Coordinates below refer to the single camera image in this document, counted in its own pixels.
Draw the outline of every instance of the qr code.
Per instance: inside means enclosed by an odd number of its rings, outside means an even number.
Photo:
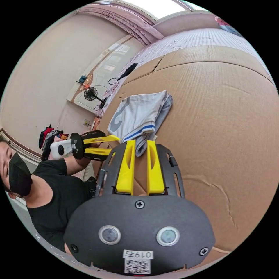
[[[125,273],[150,274],[150,260],[129,260],[125,259]]]

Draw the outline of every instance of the folded towel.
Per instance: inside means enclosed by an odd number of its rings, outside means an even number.
[[[127,97],[113,115],[108,132],[120,138],[121,143],[136,139],[136,156],[139,157],[147,148],[146,141],[154,138],[172,103],[166,90]]]

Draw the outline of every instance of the pink bedding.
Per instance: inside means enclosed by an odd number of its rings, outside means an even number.
[[[177,49],[193,47],[193,46],[205,46],[205,45],[217,45],[232,47],[244,52],[247,52],[258,59],[258,61],[265,68],[267,73],[270,75],[267,67],[258,55],[256,50],[250,45],[250,43],[242,37],[226,32],[222,29],[196,29],[191,31],[183,31],[171,36],[167,36],[145,48],[143,48],[122,70],[118,77],[120,77],[126,70],[126,68],[132,63],[138,63],[137,67],[155,59],[162,55],[176,51]],[[118,84],[111,85],[104,94],[107,97],[107,102],[104,108],[99,110],[96,114],[101,118],[111,100],[125,81],[126,77],[121,79]]]

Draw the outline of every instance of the label sticker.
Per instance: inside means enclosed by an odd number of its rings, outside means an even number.
[[[151,274],[150,260],[126,259],[124,273]]]
[[[152,260],[153,251],[123,250],[123,258],[131,260]]]

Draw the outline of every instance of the blue stripe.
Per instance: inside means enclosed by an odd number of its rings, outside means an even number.
[[[129,137],[126,137],[122,142],[124,142],[125,140],[129,140],[131,137],[134,137],[134,136],[137,135],[137,134],[140,134],[140,133],[142,132],[142,130],[145,130],[145,129],[147,129],[147,128],[155,128],[155,126],[154,126],[154,125],[147,125],[147,126],[144,126],[144,127],[142,127],[139,131],[133,133],[133,134],[130,135]]]

